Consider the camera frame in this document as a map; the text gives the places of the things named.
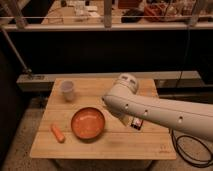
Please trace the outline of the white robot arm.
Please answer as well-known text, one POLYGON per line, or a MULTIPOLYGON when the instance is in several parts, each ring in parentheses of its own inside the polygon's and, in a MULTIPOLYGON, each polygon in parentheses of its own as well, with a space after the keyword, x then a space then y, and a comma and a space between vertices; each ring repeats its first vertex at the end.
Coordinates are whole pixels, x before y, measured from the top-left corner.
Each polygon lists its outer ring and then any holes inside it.
POLYGON ((102 96, 117 118, 128 114, 213 142, 213 105, 137 95, 138 80, 123 73, 102 96))

